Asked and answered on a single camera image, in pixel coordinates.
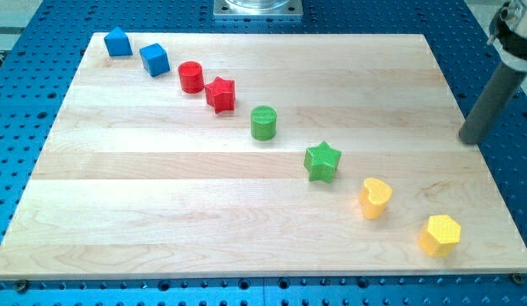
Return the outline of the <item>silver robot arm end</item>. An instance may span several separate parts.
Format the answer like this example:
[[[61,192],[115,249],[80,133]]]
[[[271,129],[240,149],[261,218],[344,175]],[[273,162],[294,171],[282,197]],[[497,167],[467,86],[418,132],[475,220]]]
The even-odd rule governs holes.
[[[495,41],[507,66],[527,72],[527,0],[506,1],[496,11],[489,25],[487,44]]]

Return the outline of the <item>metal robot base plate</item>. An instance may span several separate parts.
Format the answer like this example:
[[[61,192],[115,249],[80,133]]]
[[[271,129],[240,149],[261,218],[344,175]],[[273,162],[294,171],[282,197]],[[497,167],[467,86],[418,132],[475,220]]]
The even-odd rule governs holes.
[[[286,18],[303,15],[302,0],[214,0],[216,18]]]

